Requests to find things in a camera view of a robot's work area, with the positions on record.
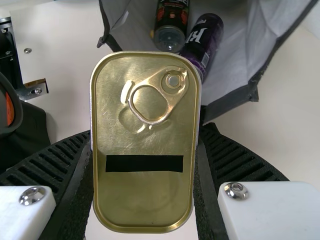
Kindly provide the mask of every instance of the spray can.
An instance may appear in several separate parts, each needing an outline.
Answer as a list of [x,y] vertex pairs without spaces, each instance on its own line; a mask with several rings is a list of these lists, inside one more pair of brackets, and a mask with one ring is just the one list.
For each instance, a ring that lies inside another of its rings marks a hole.
[[196,21],[179,54],[193,63],[202,83],[208,63],[215,56],[223,33],[224,23],[218,15],[203,14]]
[[159,0],[154,26],[154,44],[163,52],[177,53],[187,35],[189,0]]

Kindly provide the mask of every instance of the pull ring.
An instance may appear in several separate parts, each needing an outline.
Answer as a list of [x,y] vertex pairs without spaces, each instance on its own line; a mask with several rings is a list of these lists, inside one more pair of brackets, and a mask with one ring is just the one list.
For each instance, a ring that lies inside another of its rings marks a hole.
[[[186,69],[178,66],[167,66],[131,88],[128,96],[129,108],[143,123],[151,126],[161,124],[169,117],[171,111],[185,95],[188,89],[187,81],[188,78]],[[163,84],[167,85],[167,87],[170,89],[177,89],[177,92],[166,92],[163,88]],[[157,120],[145,118],[134,105],[134,95],[136,91],[144,87],[152,87],[156,89],[166,100],[166,110],[164,114]]]

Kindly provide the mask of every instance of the black label strip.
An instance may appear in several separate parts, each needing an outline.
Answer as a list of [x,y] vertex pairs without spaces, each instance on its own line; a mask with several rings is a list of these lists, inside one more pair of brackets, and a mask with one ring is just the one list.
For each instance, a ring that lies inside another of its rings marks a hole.
[[183,155],[107,155],[105,171],[107,173],[151,171],[182,173],[183,160]]

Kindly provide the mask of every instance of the fabric bag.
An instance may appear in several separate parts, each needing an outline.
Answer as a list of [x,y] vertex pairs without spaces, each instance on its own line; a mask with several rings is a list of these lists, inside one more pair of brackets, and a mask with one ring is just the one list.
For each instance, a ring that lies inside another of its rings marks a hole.
[[[204,122],[248,101],[273,55],[318,0],[189,0],[188,34],[199,16],[214,13],[224,35],[202,84]],[[159,51],[150,37],[158,0],[99,0],[104,33],[98,47]]]

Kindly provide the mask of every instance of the white table surface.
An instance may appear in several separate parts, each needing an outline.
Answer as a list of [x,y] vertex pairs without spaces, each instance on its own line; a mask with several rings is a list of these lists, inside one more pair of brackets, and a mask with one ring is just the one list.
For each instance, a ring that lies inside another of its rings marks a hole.
[[[59,0],[10,12],[23,83],[46,78],[49,94],[28,102],[47,113],[52,143],[90,129],[90,76],[112,51],[96,48],[104,27],[97,0]],[[30,54],[24,49],[31,48]],[[195,210],[166,234],[123,234],[105,228],[91,208],[87,240],[197,240]]]

